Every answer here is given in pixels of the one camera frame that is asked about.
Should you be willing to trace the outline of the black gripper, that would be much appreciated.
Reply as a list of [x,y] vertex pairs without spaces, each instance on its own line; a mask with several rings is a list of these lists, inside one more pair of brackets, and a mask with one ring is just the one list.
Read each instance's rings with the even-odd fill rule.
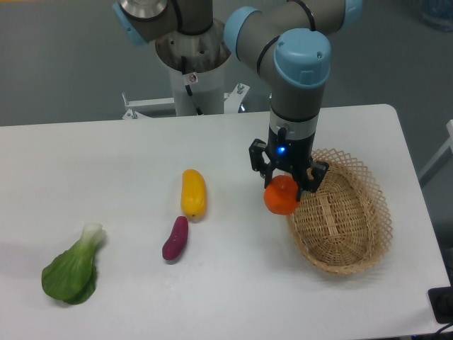
[[296,177],[297,202],[303,195],[318,190],[329,164],[310,161],[317,122],[317,115],[305,121],[270,115],[268,144],[254,139],[248,148],[252,170],[264,179],[265,188],[271,183],[274,170],[280,169]]

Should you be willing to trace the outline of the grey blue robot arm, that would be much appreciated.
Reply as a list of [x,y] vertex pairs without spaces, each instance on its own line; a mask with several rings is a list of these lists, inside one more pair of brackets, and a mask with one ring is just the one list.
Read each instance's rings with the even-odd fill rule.
[[266,183],[276,169],[289,173],[296,200],[317,191],[328,171],[311,156],[328,35],[360,17],[361,1],[287,1],[270,13],[244,6],[226,22],[211,1],[116,1],[113,11],[133,44],[154,44],[179,116],[223,113],[224,65],[234,57],[252,69],[271,89],[268,139],[250,146],[252,169]]

